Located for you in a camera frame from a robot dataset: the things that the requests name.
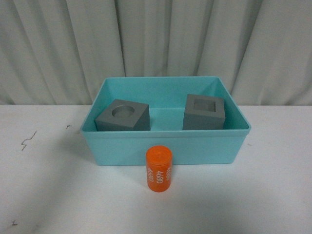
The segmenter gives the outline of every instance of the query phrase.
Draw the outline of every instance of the plastic bin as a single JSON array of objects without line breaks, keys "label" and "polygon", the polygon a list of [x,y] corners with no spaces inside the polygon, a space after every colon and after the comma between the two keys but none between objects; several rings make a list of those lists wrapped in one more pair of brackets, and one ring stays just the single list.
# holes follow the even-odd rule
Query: plastic bin
[{"label": "plastic bin", "polygon": [[[182,130],[188,94],[224,99],[222,130]],[[150,105],[150,131],[98,132],[95,118],[114,100]],[[173,164],[232,163],[251,126],[218,77],[107,78],[81,126],[98,165],[145,165],[154,145],[173,152]]]}]

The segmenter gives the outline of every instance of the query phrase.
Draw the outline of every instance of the orange canister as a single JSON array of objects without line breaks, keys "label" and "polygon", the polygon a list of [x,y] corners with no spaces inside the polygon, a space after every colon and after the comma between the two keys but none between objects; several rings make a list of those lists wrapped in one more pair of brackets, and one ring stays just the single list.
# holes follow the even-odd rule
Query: orange canister
[{"label": "orange canister", "polygon": [[163,145],[156,145],[146,152],[146,172],[148,187],[155,192],[163,192],[170,187],[172,152]]}]

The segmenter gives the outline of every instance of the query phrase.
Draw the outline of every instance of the white backdrop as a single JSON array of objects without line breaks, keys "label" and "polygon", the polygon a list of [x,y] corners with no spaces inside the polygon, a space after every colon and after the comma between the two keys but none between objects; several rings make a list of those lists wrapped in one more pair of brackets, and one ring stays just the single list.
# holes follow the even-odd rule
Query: white backdrop
[{"label": "white backdrop", "polygon": [[241,105],[312,105],[312,1],[0,0],[1,104],[91,104],[122,76],[219,76]]}]

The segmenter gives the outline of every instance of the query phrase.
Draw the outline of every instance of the black mark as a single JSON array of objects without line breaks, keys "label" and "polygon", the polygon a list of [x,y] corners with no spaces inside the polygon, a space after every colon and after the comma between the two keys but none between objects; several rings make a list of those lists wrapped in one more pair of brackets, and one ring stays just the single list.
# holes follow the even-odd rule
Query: black mark
[{"label": "black mark", "polygon": [[17,223],[15,223],[15,219],[14,219],[14,221],[11,222],[11,223],[12,223],[12,226],[16,226],[16,225],[17,225]]},{"label": "black mark", "polygon": [[37,131],[35,131],[35,133],[33,134],[33,136],[31,137],[31,138],[28,138],[28,139],[25,139],[22,143],[21,143],[21,145],[23,145],[24,147],[22,148],[22,151],[25,149],[25,147],[27,146],[26,144],[24,144],[24,142],[25,141],[27,141],[27,140],[31,140],[33,137],[34,137],[34,135],[37,133]]}]

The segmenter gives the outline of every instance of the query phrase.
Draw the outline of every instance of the gray block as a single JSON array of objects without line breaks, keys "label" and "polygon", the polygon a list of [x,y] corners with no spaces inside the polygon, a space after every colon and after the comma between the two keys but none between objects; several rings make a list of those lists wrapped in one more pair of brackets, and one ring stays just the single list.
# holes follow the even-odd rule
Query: gray block
[{"label": "gray block", "polygon": [[183,130],[223,129],[224,100],[220,97],[188,94]]},{"label": "gray block", "polygon": [[98,131],[149,131],[149,105],[115,99],[97,118]]}]

